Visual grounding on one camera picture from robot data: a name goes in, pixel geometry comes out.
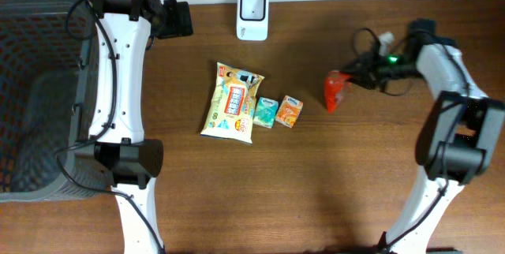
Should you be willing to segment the red snack packet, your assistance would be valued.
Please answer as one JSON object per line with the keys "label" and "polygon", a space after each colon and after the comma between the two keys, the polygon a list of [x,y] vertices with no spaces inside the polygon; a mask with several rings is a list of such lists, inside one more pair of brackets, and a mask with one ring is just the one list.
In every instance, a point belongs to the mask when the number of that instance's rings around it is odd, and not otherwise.
{"label": "red snack packet", "polygon": [[324,98],[329,113],[333,113],[342,102],[346,90],[350,87],[351,75],[338,70],[330,71],[324,80]]}

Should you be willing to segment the orange tissue pack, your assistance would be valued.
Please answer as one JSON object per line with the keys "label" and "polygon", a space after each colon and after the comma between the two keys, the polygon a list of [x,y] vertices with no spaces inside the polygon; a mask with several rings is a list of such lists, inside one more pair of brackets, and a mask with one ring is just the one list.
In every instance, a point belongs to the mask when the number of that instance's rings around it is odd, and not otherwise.
{"label": "orange tissue pack", "polygon": [[301,100],[286,95],[275,115],[275,121],[289,128],[293,128],[302,108],[303,102]]}

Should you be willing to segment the yellow wet wipes pack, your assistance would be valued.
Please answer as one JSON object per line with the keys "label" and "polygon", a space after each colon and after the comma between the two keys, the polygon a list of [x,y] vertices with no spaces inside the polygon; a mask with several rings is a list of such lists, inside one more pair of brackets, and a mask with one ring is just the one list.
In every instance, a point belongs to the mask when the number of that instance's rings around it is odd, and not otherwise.
{"label": "yellow wet wipes pack", "polygon": [[201,136],[252,143],[256,93],[264,76],[217,63],[215,90]]}

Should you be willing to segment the teal tissue pack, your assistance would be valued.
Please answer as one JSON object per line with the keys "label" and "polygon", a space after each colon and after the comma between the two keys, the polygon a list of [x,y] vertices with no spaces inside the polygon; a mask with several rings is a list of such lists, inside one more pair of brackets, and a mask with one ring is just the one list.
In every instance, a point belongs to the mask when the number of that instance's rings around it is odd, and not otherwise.
{"label": "teal tissue pack", "polygon": [[253,117],[253,123],[255,125],[271,129],[274,125],[275,115],[277,113],[278,108],[279,108],[278,101],[260,97],[256,105],[256,110]]}

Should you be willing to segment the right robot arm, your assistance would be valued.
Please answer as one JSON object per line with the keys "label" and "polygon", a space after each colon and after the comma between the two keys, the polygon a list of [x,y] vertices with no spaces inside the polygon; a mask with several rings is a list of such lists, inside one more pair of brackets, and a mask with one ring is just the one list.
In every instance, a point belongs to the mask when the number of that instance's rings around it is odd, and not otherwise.
{"label": "right robot arm", "polygon": [[371,48],[334,72],[343,83],[387,91],[392,80],[420,78],[433,107],[414,151],[417,177],[395,224],[383,232],[378,253],[429,253],[429,240],[451,201],[489,167],[504,125],[504,103],[474,82],[457,43],[417,18],[395,45],[373,36]]}

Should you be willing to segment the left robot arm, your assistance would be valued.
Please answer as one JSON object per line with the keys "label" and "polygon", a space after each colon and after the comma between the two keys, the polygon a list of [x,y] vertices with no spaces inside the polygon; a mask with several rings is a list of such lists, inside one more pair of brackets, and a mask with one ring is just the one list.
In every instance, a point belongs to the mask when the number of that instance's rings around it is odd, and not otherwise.
{"label": "left robot arm", "polygon": [[95,111],[88,138],[69,147],[105,173],[92,192],[118,202],[124,251],[164,253],[155,212],[155,181],[163,165],[163,142],[144,136],[141,95],[144,55],[157,39],[189,36],[187,2],[177,0],[80,0],[99,41]]}

